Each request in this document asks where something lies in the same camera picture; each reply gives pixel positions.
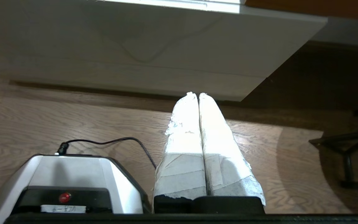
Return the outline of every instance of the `black cable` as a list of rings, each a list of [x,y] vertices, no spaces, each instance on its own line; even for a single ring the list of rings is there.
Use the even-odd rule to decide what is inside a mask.
[[[96,144],[96,145],[107,145],[107,144],[111,144],[111,143],[117,143],[117,142],[121,142],[121,141],[125,141],[125,140],[134,140],[136,141],[137,143],[139,143],[139,145],[142,147],[142,149],[145,151],[147,157],[149,157],[149,160],[150,162],[152,162],[153,166],[155,168],[157,168],[157,166],[155,165],[152,157],[150,156],[149,152],[147,151],[146,147],[143,145],[143,143],[137,139],[137,138],[134,138],[134,137],[124,137],[124,138],[119,138],[119,139],[115,139],[115,140],[111,140],[111,141],[108,141],[108,142],[95,142],[95,141],[92,141],[92,140],[87,140],[87,139],[73,139],[73,140],[69,140],[69,141],[66,141],[66,142],[63,142],[59,149],[57,150],[57,153],[59,155],[65,155],[67,153],[67,149],[68,149],[68,146],[70,145],[70,143],[73,143],[73,142],[88,142],[88,143],[92,143],[92,144]]]

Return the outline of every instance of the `wooden floor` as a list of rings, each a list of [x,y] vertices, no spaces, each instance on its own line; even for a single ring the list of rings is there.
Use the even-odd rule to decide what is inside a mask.
[[[358,213],[358,190],[338,185],[344,176],[341,157],[307,142],[323,131],[327,136],[358,129],[351,113],[358,100],[349,97],[358,96],[358,85],[352,85],[358,80],[347,77],[358,71],[358,59],[352,60],[354,68],[341,67],[352,87],[346,89],[337,86],[344,85],[338,74],[329,76],[324,70],[330,68],[321,61],[327,58],[291,58],[242,103],[220,102],[223,115],[262,184],[267,213]],[[33,154],[54,153],[61,142],[75,138],[133,136],[159,163],[176,100],[0,80],[0,186]],[[154,168],[135,142],[103,147],[77,143],[69,150],[117,159],[152,198]],[[358,152],[354,169],[358,180]]]

